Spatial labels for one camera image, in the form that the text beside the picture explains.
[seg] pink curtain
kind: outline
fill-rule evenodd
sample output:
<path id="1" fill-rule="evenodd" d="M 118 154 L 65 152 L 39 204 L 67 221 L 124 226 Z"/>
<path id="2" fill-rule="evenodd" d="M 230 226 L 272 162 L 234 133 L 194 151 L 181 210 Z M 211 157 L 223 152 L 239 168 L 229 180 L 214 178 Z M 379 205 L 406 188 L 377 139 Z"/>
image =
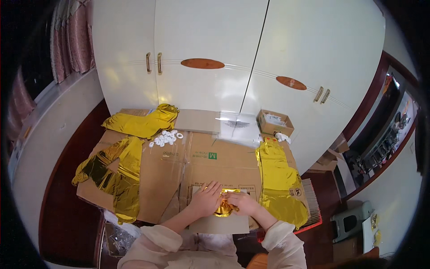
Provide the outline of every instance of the pink curtain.
<path id="1" fill-rule="evenodd" d="M 21 68 L 18 69 L 12 86 L 9 99 L 6 136 L 9 141 L 15 142 L 21 132 L 25 118 L 33 111 L 36 104 L 31 99 L 24 85 Z"/>
<path id="2" fill-rule="evenodd" d="M 51 65 L 61 83 L 72 72 L 85 73 L 95 67 L 91 26 L 86 19 L 90 0 L 60 0 L 51 28 Z"/>

